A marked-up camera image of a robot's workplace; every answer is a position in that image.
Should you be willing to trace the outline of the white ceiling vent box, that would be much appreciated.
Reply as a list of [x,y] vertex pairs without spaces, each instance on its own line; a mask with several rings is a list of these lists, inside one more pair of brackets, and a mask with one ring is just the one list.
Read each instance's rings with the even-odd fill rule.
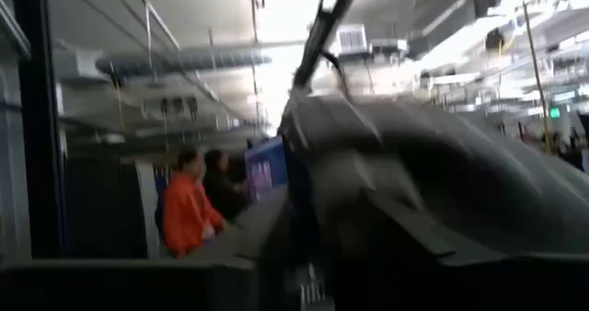
[[364,24],[342,25],[337,32],[340,53],[367,52],[368,44]]

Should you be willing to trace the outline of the yellow pole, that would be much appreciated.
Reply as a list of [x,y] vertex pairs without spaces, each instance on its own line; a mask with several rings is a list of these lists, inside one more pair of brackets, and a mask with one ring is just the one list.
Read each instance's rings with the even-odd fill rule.
[[526,28],[526,34],[527,34],[528,44],[529,44],[529,48],[530,48],[530,53],[531,53],[531,57],[532,57],[532,65],[533,65],[534,76],[535,76],[535,80],[536,80],[537,91],[540,96],[540,103],[541,103],[541,107],[542,107],[542,121],[543,121],[543,131],[544,131],[545,152],[547,155],[551,156],[551,155],[553,155],[553,152],[552,152],[552,145],[551,145],[551,136],[550,136],[550,131],[549,131],[549,119],[548,119],[547,104],[546,104],[546,100],[544,97],[544,91],[543,91],[541,81],[540,81],[539,70],[538,70],[538,65],[537,65],[536,48],[535,48],[535,44],[533,41],[530,17],[529,17],[528,9],[527,9],[527,3],[525,1],[522,1],[522,8],[524,10],[525,28]]

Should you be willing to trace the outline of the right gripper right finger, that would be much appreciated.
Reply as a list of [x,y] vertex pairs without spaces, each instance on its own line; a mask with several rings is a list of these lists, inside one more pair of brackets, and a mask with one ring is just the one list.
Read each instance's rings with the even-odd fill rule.
[[589,311],[589,255],[509,254],[362,190],[329,210],[337,311]]

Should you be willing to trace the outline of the dark grey towel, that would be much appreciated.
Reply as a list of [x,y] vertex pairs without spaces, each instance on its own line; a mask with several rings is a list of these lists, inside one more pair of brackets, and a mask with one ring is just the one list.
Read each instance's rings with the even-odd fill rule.
[[589,257],[589,175],[460,115],[297,97],[281,132],[306,165],[321,226],[375,199],[441,252]]

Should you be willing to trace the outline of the person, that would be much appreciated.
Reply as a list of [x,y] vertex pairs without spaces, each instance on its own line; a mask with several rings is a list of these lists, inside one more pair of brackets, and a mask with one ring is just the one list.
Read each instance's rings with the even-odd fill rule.
[[165,190],[162,231],[168,252],[182,258],[227,228],[204,186],[205,165],[194,148],[179,153],[177,170]]
[[212,206],[227,221],[234,222],[249,205],[248,185],[232,182],[227,176],[229,156],[219,149],[210,149],[204,156],[206,173],[202,184]]

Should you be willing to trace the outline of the blue screen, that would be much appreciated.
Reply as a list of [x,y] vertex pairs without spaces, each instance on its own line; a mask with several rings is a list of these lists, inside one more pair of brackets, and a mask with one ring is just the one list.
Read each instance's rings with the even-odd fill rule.
[[247,150],[244,158],[249,193],[254,202],[264,201],[272,190],[288,184],[284,145],[280,136]]

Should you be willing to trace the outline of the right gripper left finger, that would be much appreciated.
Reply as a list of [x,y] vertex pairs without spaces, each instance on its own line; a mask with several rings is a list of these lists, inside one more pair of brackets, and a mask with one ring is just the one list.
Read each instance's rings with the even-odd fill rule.
[[309,205],[256,204],[180,259],[34,260],[0,270],[0,311],[291,311],[318,237]]

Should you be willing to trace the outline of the black frame post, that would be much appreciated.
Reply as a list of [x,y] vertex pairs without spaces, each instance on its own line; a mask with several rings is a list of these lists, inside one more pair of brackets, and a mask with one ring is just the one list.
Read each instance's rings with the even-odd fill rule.
[[19,63],[21,118],[29,198],[31,256],[65,254],[61,149],[52,66],[48,0],[14,0],[16,19],[29,41]]

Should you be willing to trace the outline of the grey ceiling duct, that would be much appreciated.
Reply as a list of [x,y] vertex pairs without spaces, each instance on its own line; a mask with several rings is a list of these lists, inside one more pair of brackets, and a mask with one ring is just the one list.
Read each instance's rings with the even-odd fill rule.
[[96,68],[116,76],[167,75],[189,71],[231,69],[271,63],[262,49],[152,52],[147,55],[111,55],[96,60]]

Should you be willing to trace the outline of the black overhead bar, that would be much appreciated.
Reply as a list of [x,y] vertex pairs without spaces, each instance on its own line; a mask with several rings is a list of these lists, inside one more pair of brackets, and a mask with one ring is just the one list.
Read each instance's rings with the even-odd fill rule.
[[320,0],[315,20],[309,31],[301,63],[294,74],[293,89],[304,89],[315,73],[332,33],[350,8],[353,0]]

